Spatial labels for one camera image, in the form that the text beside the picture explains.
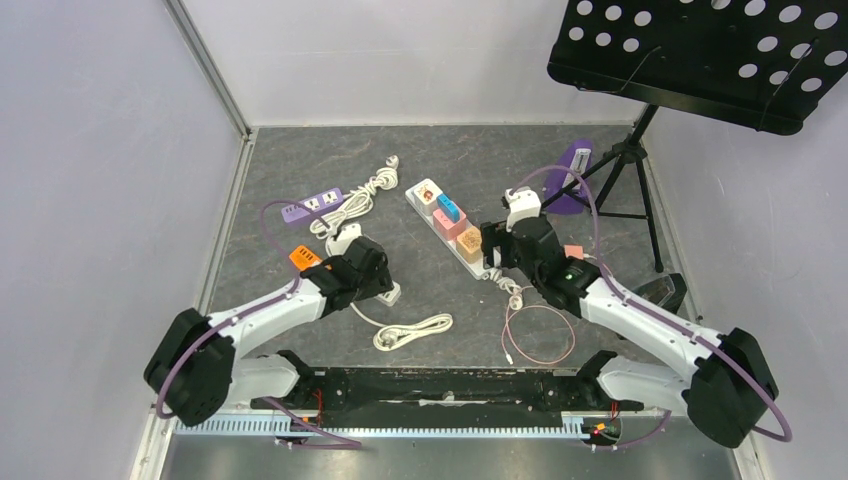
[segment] perforated black metal panel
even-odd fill
[[[846,52],[846,0],[572,0],[548,73],[792,135],[848,71]]]

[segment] yellow cube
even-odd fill
[[[456,237],[456,251],[468,263],[476,263],[483,258],[482,246],[483,236],[480,229],[473,225]]]

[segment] gray tabletop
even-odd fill
[[[403,197],[424,178],[433,179],[479,225],[505,218],[500,197],[527,173],[550,165],[578,138],[594,142],[596,158],[627,134],[624,126],[405,126],[312,127],[262,129],[250,163],[233,230],[221,265],[212,310],[238,306],[284,285],[294,270],[288,259],[271,248],[259,228],[259,208],[277,198],[303,199],[340,187],[348,191],[384,166],[386,157],[400,158],[400,185],[381,191],[375,207],[358,219],[363,231],[380,243],[403,294],[392,308],[375,300],[361,309],[382,323],[411,324],[437,313],[450,313],[454,326],[446,333],[416,340],[393,352],[372,345],[376,328],[349,309],[294,328],[259,347],[253,355],[293,350],[315,366],[478,366],[505,367],[500,345],[508,295],[487,281],[475,281],[448,252]],[[606,171],[590,185],[599,190]],[[533,182],[539,190],[543,177]],[[625,169],[605,210],[642,213],[638,180],[633,167]],[[323,254],[323,242],[306,228],[286,226],[279,211],[268,215],[275,238],[288,251],[305,244]],[[588,213],[551,216],[563,243],[579,244],[592,252]],[[601,248],[608,265],[623,284],[633,288],[658,274],[645,222],[602,218]],[[662,241],[662,251],[668,251]],[[520,272],[511,276],[528,285]],[[535,292],[526,304],[541,303]],[[561,367],[579,367],[600,349],[630,358],[652,357],[613,332],[570,317],[577,334],[573,353]],[[513,321],[521,347],[542,359],[557,358],[570,341],[568,328],[556,315],[528,310]],[[515,355],[516,367],[534,366]]]

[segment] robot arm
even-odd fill
[[[510,211],[506,221],[481,225],[489,266],[495,266],[493,253],[499,249],[500,266],[520,269],[551,306],[625,336],[666,365],[641,364],[614,352],[600,352],[586,370],[603,392],[614,400],[685,411],[717,443],[738,446],[766,405],[726,363],[692,339],[698,336],[719,346],[774,399],[777,386],[756,340],[740,329],[723,335],[647,302],[640,304],[693,332],[691,338],[682,335],[630,305],[627,299],[637,296],[614,279],[610,286],[597,266],[567,258],[534,192],[507,192],[504,206]]]
[[[180,313],[147,365],[145,381],[159,393],[187,349],[209,335],[196,352],[188,354],[165,395],[165,403],[184,424],[197,425],[225,404],[288,395],[299,374],[283,355],[242,357],[290,328],[392,289],[388,259],[380,245],[358,236],[343,250],[343,255],[304,270],[293,291],[290,283],[208,317],[195,309]]]

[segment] white panel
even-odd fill
[[[126,478],[240,140],[159,1],[0,7],[0,465]]]
[[[547,74],[565,0],[186,0],[254,125],[610,122]]]
[[[648,129],[705,323],[757,337],[780,388],[795,441],[757,439],[775,480],[844,478],[848,468],[840,443],[821,437],[824,425],[848,426],[846,129],[844,80],[791,137],[663,110]]]

